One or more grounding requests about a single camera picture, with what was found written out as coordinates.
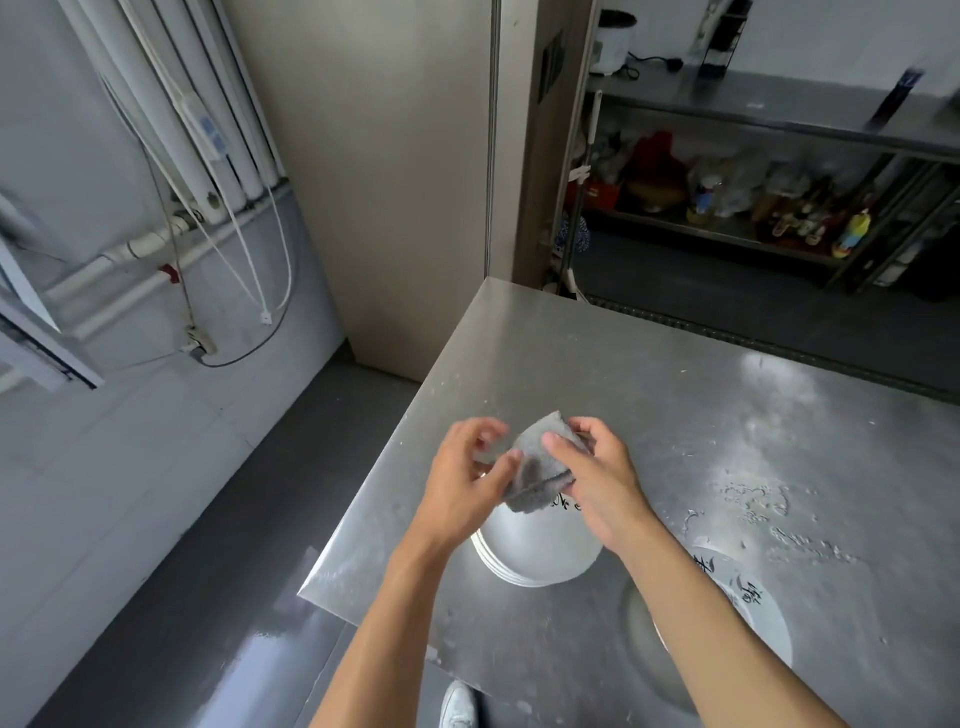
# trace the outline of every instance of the hand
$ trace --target hand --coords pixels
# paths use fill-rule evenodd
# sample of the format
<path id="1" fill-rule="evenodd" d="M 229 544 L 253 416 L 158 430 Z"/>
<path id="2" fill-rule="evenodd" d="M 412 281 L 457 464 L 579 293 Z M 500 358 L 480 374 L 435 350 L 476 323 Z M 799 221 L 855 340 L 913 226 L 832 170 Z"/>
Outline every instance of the hand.
<path id="1" fill-rule="evenodd" d="M 571 417 L 570 426 L 586 435 L 592 456 L 577 450 L 560 435 L 547 432 L 543 446 L 573 472 L 567 491 L 580 504 L 584 521 L 609 550 L 620 555 L 624 534 L 637 520 L 656 518 L 640 490 L 630 452 L 610 428 L 592 417 Z"/>
<path id="2" fill-rule="evenodd" d="M 476 462 L 473 454 L 487 450 L 508 429 L 493 417 L 454 423 L 433 459 L 423 501 L 410 524 L 411 535 L 449 556 L 483 525 L 503 501 L 503 492 L 516 475 L 523 453 L 511 450 L 492 468 Z"/>

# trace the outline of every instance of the white cable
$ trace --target white cable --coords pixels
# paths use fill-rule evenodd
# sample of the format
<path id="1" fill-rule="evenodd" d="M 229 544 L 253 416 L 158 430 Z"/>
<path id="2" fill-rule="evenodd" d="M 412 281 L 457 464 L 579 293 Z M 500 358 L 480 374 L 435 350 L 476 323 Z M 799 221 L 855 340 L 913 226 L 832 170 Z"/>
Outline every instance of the white cable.
<path id="1" fill-rule="evenodd" d="M 100 78 L 104 84 L 104 88 L 112 97 L 112 101 L 114 102 L 114 107 L 122 115 L 123 120 L 126 122 L 126 126 L 129 129 L 131 129 L 134 134 L 136 134 L 136 137 L 140 140 L 140 143 L 143 145 L 143 148 L 147 150 L 147 154 L 149 154 L 150 158 L 154 161 L 156 168 L 160 170 L 160 174 L 163 175 L 163 179 L 165 179 L 167 181 L 167 184 L 170 185 L 170 188 L 174 191 L 174 194 L 177 195 L 177 198 L 180 200 L 180 203 L 186 208 L 186 211 L 190 214 L 190 217 L 193 218 L 194 223 L 196 223 L 197 227 L 204 234 L 204 237 L 206 238 L 207 242 L 212 246 L 214 253 L 219 255 L 220 259 L 224 261 L 224 265 L 226 265 L 229 271 L 233 273 L 233 277 L 237 279 L 237 282 L 240 284 L 240 287 L 243 288 L 244 293 L 247 294 L 247 297 L 252 301 L 253 305 L 259 307 L 260 302 L 256 299 L 256 296 L 254 296 L 253 293 L 251 293 L 250 288 L 247 287 L 247 284 L 244 282 L 243 278 L 237 272 L 237 269 L 233 267 L 232 263 L 230 263 L 230 261 L 224 255 L 223 251 L 220 250 L 219 245 L 216 242 L 214 242 L 213 238 L 210 237 L 210 233 L 206 231 L 206 228 L 204 227 L 204 224 L 201 222 L 200 217 L 198 217 L 197 213 L 194 211 L 193 206 L 190 205 L 190 200 L 188 196 L 185 195 L 183 191 L 180 189 L 180 187 L 177 185 L 177 183 L 174 182 L 172 175 L 167 170 L 167 168 L 163 165 L 163 162 L 160 161 L 154 149 L 150 146 L 150 144 L 147 143 L 147 140 L 140 135 L 140 131 L 136 128 L 136 126 L 131 121 L 130 117 L 127 115 L 127 111 L 120 104 L 119 99 L 116 98 L 116 95 L 113 91 L 113 88 L 110 86 L 109 81 L 103 76 L 101 76 Z"/>
<path id="2" fill-rule="evenodd" d="M 172 106 L 177 112 L 177 116 L 180 118 L 183 126 L 186 127 L 187 133 L 190 134 L 190 138 L 193 140 L 193 143 L 197 146 L 198 149 L 202 150 L 204 148 L 203 143 L 199 140 L 197 136 L 197 131 L 193 128 L 193 124 L 189 119 L 186 118 L 186 115 L 183 113 L 181 104 L 184 100 L 184 94 L 182 89 L 177 85 L 177 82 L 170 75 L 170 72 L 164 66 L 163 61 L 160 59 L 159 54 L 156 52 L 153 44 L 150 42 L 150 39 L 147 37 L 146 32 L 140 25 L 140 20 L 137 17 L 136 13 L 133 11 L 133 8 L 130 5 L 129 0 L 119 0 L 120 7 L 123 9 L 124 14 L 127 16 L 128 21 L 133 28 L 133 32 L 136 34 L 137 38 L 140 41 L 140 45 L 143 46 L 144 52 L 147 54 L 147 58 L 150 63 L 153 65 L 154 70 L 156 71 L 157 76 L 160 79 L 160 82 L 163 84 L 164 89 L 167 94 L 170 96 L 170 100 L 173 102 Z M 267 306 L 267 299 L 263 295 L 263 286 L 260 284 L 260 276 L 257 274 L 256 265 L 253 263 L 253 256 L 250 252 L 250 247 L 247 245 L 247 239 L 244 237 L 243 231 L 240 229 L 240 226 L 237 224 L 236 216 L 233 214 L 233 210 L 230 208 L 230 205 L 227 204 L 227 196 L 224 194 L 223 186 L 220 183 L 220 178 L 217 176 L 217 173 L 213 169 L 213 165 L 210 163 L 210 160 L 206 158 L 206 155 L 201 153 L 200 158 L 204 161 L 204 166 L 206 167 L 207 173 L 209 173 L 210 178 L 213 180 L 214 185 L 217 187 L 217 192 L 220 193 L 220 200 L 227 208 L 227 212 L 230 216 L 230 222 L 233 223 L 234 228 L 237 231 L 237 237 L 240 240 L 240 245 L 243 248 L 244 255 L 247 257 L 247 263 L 250 265 L 251 273 L 253 274 L 253 283 L 256 286 L 256 291 L 260 296 L 260 305 L 263 311 L 264 323 L 271 323 L 272 316 L 269 306 Z"/>
<path id="3" fill-rule="evenodd" d="M 283 223 L 280 222 L 280 211 L 276 208 L 276 200 L 274 199 L 274 190 L 270 188 L 266 182 L 264 186 L 267 188 L 267 192 L 270 193 L 270 202 L 274 204 L 274 215 L 276 216 L 276 226 L 280 228 L 280 241 L 283 243 L 283 255 L 287 259 L 287 292 L 283 294 L 283 301 L 274 309 L 274 313 L 279 311 L 283 306 L 290 301 L 290 293 L 294 289 L 294 267 L 293 263 L 290 262 L 290 248 L 287 247 L 287 236 L 283 234 Z"/>

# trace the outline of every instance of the fingers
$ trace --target fingers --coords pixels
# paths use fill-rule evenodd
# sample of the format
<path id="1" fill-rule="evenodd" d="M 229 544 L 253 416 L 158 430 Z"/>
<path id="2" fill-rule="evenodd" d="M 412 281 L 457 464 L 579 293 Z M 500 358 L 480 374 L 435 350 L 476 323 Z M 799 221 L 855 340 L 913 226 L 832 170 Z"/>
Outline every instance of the fingers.
<path id="1" fill-rule="evenodd" d="M 477 460 L 473 461 L 473 479 L 476 480 L 481 475 L 486 475 L 491 470 L 493 470 L 493 463 L 481 463 Z"/>
<path id="2" fill-rule="evenodd" d="M 570 468 L 578 478 L 592 473 L 597 467 L 596 461 L 590 455 L 576 449 L 573 443 L 556 432 L 547 432 L 543 435 L 543 446 L 547 452 Z"/>
<path id="3" fill-rule="evenodd" d="M 483 443 L 495 443 L 510 430 L 505 423 L 495 417 L 473 417 L 456 423 L 446 434 L 446 441 L 464 452 L 473 453 Z"/>
<path id="4" fill-rule="evenodd" d="M 500 455 L 493 463 L 492 470 L 487 473 L 487 477 L 480 481 L 480 485 L 499 501 L 520 469 L 521 460 L 523 460 L 523 452 L 518 449 L 512 449 Z"/>
<path id="5" fill-rule="evenodd" d="M 613 434 L 613 430 L 607 427 L 607 423 L 603 420 L 595 417 L 571 417 L 567 421 L 577 432 L 585 432 L 598 443 L 605 441 L 620 443 L 620 438 Z"/>

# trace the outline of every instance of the white plate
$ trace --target white plate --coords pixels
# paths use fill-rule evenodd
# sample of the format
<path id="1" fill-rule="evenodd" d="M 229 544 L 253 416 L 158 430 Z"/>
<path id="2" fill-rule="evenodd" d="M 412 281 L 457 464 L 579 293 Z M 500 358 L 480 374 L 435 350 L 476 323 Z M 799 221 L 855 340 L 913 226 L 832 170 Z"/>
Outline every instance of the white plate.
<path id="1" fill-rule="evenodd" d="M 530 514 L 497 506 L 479 535 L 504 569 L 543 585 L 576 578 L 603 550 L 569 496 L 558 497 L 554 505 Z"/>
<path id="2" fill-rule="evenodd" d="M 524 579 L 519 574 L 515 574 L 504 567 L 503 564 L 499 563 L 496 557 L 490 553 L 490 550 L 483 542 L 483 537 L 479 534 L 479 532 L 473 534 L 473 536 L 470 537 L 470 540 L 473 541 L 473 547 L 476 549 L 477 555 L 480 557 L 480 561 L 482 561 L 490 571 L 504 581 L 514 584 L 518 587 L 536 588 L 549 586 L 549 584 L 545 584 L 543 582 Z"/>
<path id="3" fill-rule="evenodd" d="M 740 616 L 753 627 L 787 665 L 793 665 L 793 643 L 783 612 L 766 587 L 730 556 L 711 548 L 695 546 L 690 555 L 704 573 L 723 589 Z"/>

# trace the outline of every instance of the rice cooker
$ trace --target rice cooker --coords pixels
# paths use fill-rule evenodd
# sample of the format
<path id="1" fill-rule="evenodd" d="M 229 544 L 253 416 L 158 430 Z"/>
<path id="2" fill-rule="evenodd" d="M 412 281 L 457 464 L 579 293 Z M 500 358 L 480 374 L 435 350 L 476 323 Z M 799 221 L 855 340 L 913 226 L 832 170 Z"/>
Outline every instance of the rice cooker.
<path id="1" fill-rule="evenodd" d="M 601 11 L 593 37 L 590 73 L 610 76 L 627 62 L 630 41 L 634 39 L 636 17 L 623 11 Z"/>

